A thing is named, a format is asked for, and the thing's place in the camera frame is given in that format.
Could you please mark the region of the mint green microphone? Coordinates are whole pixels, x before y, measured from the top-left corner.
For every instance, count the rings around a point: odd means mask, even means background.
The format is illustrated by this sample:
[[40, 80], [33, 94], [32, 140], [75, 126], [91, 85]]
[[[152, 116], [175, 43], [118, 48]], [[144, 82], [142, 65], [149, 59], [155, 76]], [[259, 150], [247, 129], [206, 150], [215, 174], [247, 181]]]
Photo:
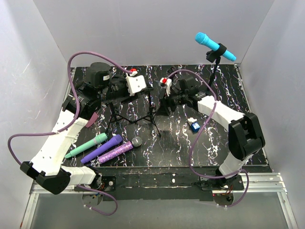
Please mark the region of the mint green microphone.
[[107, 140], [107, 135], [105, 133], [102, 133], [102, 134], [99, 134], [99, 135], [96, 135], [95, 138], [91, 139], [90, 141], [87, 141], [86, 143], [76, 147], [75, 149], [71, 150], [69, 153], [67, 153], [64, 158], [65, 159], [68, 159], [68, 158], [71, 158], [73, 156], [76, 156], [80, 153], [82, 153], [83, 151], [95, 146], [95, 145], [98, 145], [104, 141]]

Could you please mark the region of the cyan microphone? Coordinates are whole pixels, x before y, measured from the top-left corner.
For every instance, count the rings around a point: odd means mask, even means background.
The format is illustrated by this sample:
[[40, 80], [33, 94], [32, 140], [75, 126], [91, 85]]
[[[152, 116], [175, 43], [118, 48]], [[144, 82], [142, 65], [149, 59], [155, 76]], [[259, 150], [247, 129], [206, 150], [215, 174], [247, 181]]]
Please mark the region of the cyan microphone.
[[236, 57], [230, 51], [228, 51], [224, 45], [214, 42], [205, 33], [197, 33], [195, 36], [195, 41], [200, 45], [204, 45], [211, 49], [213, 55], [216, 55], [216, 57], [223, 56], [232, 62], [236, 61]]

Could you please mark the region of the black tripod mic stand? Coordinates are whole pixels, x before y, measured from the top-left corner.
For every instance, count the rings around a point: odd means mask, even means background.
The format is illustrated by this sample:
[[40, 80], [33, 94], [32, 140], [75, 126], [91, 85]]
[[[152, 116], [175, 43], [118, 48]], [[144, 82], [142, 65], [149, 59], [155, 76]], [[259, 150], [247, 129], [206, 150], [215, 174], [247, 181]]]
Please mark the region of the black tripod mic stand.
[[123, 117], [122, 115], [120, 115], [117, 107], [114, 106], [113, 102], [106, 103], [106, 105], [110, 108], [111, 116], [110, 116], [107, 128], [105, 130], [105, 133], [107, 133], [107, 134], [109, 133], [109, 128], [112, 123], [117, 123], [122, 120], [125, 120], [130, 124], [134, 123], [134, 121], [127, 119], [126, 117]]

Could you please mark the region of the glitter purple microphone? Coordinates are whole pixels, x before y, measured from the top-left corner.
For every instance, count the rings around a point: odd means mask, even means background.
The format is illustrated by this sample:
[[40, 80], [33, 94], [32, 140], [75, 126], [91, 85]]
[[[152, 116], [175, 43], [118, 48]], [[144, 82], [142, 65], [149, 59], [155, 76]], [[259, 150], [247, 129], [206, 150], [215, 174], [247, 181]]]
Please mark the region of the glitter purple microphone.
[[126, 153], [136, 147], [142, 145], [142, 139], [140, 137], [134, 137], [131, 141], [124, 143], [123, 145], [103, 154], [102, 156], [98, 157], [98, 162], [103, 164], [123, 153]]

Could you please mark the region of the round base mic stand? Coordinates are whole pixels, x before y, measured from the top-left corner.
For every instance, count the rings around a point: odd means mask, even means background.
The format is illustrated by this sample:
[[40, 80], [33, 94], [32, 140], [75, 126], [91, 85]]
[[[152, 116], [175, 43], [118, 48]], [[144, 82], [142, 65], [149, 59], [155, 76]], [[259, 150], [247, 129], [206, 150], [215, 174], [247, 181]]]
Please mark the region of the round base mic stand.
[[172, 66], [170, 69], [167, 70], [167, 75], [169, 76], [170, 74], [172, 74], [175, 71], [176, 71], [176, 69]]

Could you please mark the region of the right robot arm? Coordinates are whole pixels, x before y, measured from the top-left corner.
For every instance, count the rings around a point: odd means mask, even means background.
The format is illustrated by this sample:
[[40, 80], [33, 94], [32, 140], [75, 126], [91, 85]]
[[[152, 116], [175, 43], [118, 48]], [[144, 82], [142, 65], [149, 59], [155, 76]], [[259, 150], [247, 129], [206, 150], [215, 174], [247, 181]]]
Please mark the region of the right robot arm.
[[172, 87], [170, 78], [162, 78], [160, 86], [164, 95], [160, 97], [158, 115], [170, 115], [179, 105], [187, 105], [193, 110], [210, 115], [228, 132], [229, 154], [217, 171], [216, 185], [228, 189], [242, 166], [265, 146], [264, 135], [254, 113], [241, 113], [221, 101], [215, 100], [206, 86], [199, 85], [191, 76], [179, 80], [179, 89]]

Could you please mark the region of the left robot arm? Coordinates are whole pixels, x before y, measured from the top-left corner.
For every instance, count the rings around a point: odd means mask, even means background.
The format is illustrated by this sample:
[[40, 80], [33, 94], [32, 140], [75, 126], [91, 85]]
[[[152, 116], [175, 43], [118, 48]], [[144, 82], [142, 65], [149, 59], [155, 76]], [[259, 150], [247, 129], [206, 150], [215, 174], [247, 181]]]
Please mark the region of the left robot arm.
[[110, 76], [110, 70], [110, 65], [103, 62], [94, 62], [86, 69], [85, 79], [76, 84], [77, 95], [70, 93], [64, 101], [54, 130], [63, 128], [74, 117], [79, 102], [80, 112], [74, 124], [49, 136], [37, 155], [20, 166], [22, 172], [55, 195], [67, 186], [86, 185], [92, 191], [101, 187], [101, 178], [91, 168], [62, 166], [64, 156], [79, 132], [95, 122], [102, 103], [116, 99], [130, 102], [152, 90], [144, 76], [135, 70], [133, 76]]

